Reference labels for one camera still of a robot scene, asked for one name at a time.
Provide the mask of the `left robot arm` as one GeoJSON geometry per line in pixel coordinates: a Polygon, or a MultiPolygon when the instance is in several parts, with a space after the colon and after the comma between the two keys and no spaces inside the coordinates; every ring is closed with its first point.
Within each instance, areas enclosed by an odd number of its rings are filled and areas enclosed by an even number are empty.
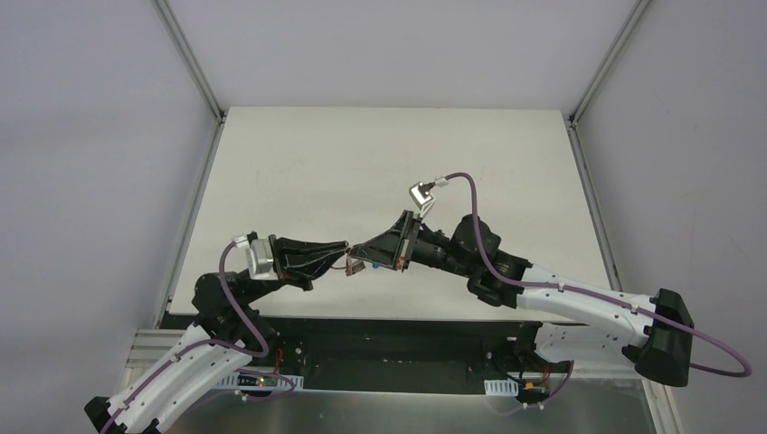
{"type": "Polygon", "coordinates": [[[137,381],[84,411],[99,433],[164,433],[220,380],[276,353],[274,330],[250,304],[285,286],[310,291],[345,255],[347,241],[309,242],[256,232],[235,237],[218,269],[202,275],[198,315],[137,381]]]}

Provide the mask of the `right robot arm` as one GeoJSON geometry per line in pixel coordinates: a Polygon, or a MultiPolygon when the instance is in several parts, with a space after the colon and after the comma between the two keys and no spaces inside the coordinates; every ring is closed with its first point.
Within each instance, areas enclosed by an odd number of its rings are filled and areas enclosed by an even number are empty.
{"type": "Polygon", "coordinates": [[[573,320],[584,338],[554,326],[515,343],[513,356],[533,371],[548,362],[622,359],[641,376],[672,387],[689,382],[694,322],[676,291],[636,295],[589,287],[502,251],[501,238],[480,219],[465,215],[451,236],[426,228],[410,211],[384,233],[354,245],[352,259],[405,271],[412,263],[467,280],[468,291],[493,307],[523,308],[573,320]]]}

